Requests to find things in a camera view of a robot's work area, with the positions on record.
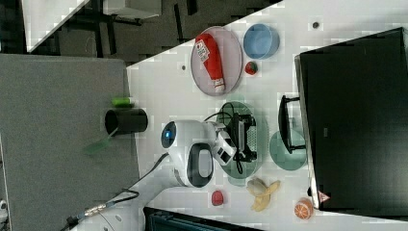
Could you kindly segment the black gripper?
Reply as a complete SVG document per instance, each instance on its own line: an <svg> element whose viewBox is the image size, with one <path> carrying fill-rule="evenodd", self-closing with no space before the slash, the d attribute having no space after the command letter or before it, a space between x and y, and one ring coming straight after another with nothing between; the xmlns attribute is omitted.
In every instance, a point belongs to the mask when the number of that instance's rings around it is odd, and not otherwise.
<svg viewBox="0 0 408 231"><path fill-rule="evenodd" d="M248 130L256 126L255 118L252 115L240 115L233 113L231 119L231 132L237 152L234 156L236 162L253 162L257 159L257 152L250 149Z"/></svg>

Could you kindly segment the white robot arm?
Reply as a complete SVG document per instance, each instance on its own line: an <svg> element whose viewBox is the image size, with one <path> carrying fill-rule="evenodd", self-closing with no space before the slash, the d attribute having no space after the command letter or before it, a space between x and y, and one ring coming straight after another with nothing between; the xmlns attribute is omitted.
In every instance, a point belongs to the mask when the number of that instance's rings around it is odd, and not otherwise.
<svg viewBox="0 0 408 231"><path fill-rule="evenodd" d="M67 219L68 231L144 231L143 208L162 191L174 187L203 188L213 177L214 162L230 164L243 154L252 159L246 132L256 125L252 115L224 115L217 121L175 120L161 144L165 153L132 187L111 200Z"/></svg>

